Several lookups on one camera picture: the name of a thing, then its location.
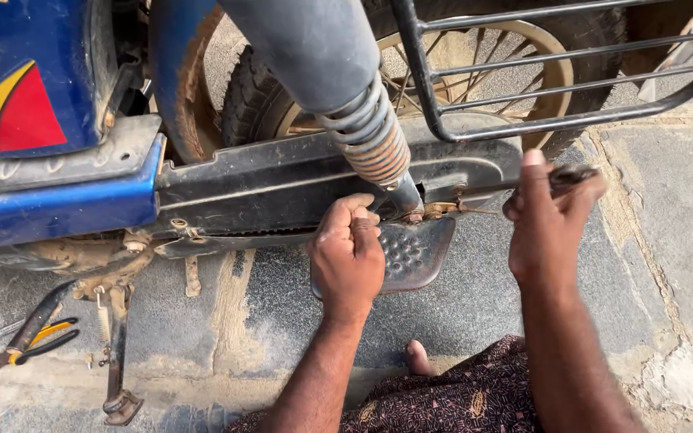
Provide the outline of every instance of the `coil spring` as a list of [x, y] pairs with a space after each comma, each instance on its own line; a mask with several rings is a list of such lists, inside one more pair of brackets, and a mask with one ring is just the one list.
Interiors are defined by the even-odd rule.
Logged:
[[351, 102], [316, 118], [364, 180], [390, 186], [408, 172], [410, 149], [379, 72]]

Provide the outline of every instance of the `rubber footpeg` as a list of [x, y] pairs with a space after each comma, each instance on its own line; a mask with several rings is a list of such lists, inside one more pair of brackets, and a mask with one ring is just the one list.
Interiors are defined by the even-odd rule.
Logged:
[[[379, 294], [418, 290], [438, 277], [456, 230], [455, 219], [440, 218], [413, 225], [380, 223], [379, 227], [379, 242], [386, 261]], [[321, 299], [311, 265], [310, 282], [312, 294]]]

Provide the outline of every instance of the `tire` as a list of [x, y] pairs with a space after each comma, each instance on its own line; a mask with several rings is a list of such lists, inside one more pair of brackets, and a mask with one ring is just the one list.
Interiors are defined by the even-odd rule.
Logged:
[[[579, 3], [579, 0], [416, 0], [418, 16], [424, 21], [461, 15], [484, 15], [541, 6]], [[397, 32], [387, 0], [364, 0], [368, 21], [376, 39]], [[553, 34], [568, 51], [612, 45], [624, 40], [624, 19], [619, 10], [533, 20]], [[621, 55], [599, 55], [572, 60], [573, 82], [588, 83], [617, 76]], [[574, 92], [566, 114], [598, 110], [611, 87]], [[284, 114], [294, 101], [250, 46], [239, 56], [226, 90], [221, 119], [225, 146], [241, 146], [274, 138]], [[582, 129], [553, 133], [544, 144], [548, 159], [558, 156]]]

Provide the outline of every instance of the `luggage rack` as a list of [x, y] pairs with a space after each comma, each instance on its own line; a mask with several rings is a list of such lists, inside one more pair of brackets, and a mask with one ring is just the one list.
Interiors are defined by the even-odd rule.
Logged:
[[495, 98], [478, 99], [475, 101], [463, 101], [450, 105], [438, 105], [434, 96], [433, 82], [439, 77], [462, 73], [479, 73], [492, 69], [500, 69], [519, 65], [545, 63], [562, 59], [573, 59], [589, 55], [601, 55], [609, 53], [622, 53], [637, 49], [645, 49], [662, 45], [672, 45], [683, 42], [693, 42], [693, 33], [679, 34], [676, 36], [654, 38], [645, 41], [627, 42], [616, 45], [606, 45], [588, 49], [578, 49], [563, 53], [534, 55], [519, 59], [507, 59], [501, 62], [482, 63], [477, 65], [460, 66], [450, 69], [431, 69], [421, 42], [422, 34], [426, 32], [445, 32], [458, 28], [477, 27], [497, 22], [507, 22], [531, 18], [545, 18], [557, 15], [567, 15], [579, 12], [589, 12], [607, 8], [623, 8], [635, 5], [647, 5], [651, 3], [667, 2], [670, 0], [601, 0], [596, 2], [577, 3], [573, 5], [551, 6], [535, 8], [524, 11], [497, 13], [490, 15], [475, 15], [455, 18], [445, 18], [437, 21], [423, 22], [416, 15], [413, 0], [390, 0], [393, 14], [397, 20], [400, 38], [403, 41], [405, 54], [410, 67], [413, 80], [416, 83], [419, 105], [427, 120], [430, 131], [438, 139], [449, 142], [469, 142], [476, 140], [493, 140], [509, 136], [518, 136], [533, 133], [548, 133], [560, 129], [584, 128], [600, 123], [618, 122], [621, 120], [635, 119], [648, 115], [663, 113], [693, 98], [693, 80], [679, 91], [654, 102], [642, 103], [632, 106], [613, 109], [602, 109], [590, 113], [563, 115], [546, 119], [533, 119], [521, 123], [490, 126], [486, 128], [467, 130], [461, 133], [452, 133], [443, 124], [441, 116], [457, 110], [471, 109], [496, 103], [509, 103], [520, 99], [536, 98], [544, 95], [566, 93], [571, 91], [596, 89], [611, 85], [639, 82], [647, 79], [656, 79], [669, 75], [682, 75], [693, 73], [693, 65], [657, 70], [652, 73], [643, 73], [630, 76], [619, 76], [613, 79], [604, 79], [590, 83], [580, 83], [549, 89], [534, 90], [533, 92], [504, 95]]

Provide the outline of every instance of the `decal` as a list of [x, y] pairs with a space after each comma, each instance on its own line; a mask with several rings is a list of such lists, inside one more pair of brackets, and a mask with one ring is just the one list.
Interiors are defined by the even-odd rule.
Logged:
[[34, 61], [0, 82], [0, 152], [65, 143]]

